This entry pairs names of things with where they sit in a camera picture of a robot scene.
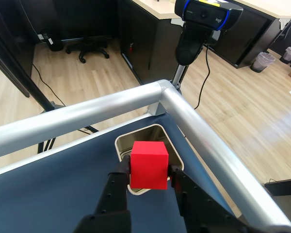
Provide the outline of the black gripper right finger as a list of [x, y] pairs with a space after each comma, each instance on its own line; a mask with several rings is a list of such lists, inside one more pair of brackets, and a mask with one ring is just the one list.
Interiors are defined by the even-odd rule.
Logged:
[[250, 233], [251, 230], [215, 201], [183, 170], [168, 166], [180, 215], [188, 233]]

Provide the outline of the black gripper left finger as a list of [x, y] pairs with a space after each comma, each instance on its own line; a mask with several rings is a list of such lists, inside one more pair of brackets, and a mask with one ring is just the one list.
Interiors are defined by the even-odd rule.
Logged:
[[127, 209], [130, 157], [125, 156], [109, 173], [93, 214], [82, 218], [75, 233], [130, 233], [131, 216]]

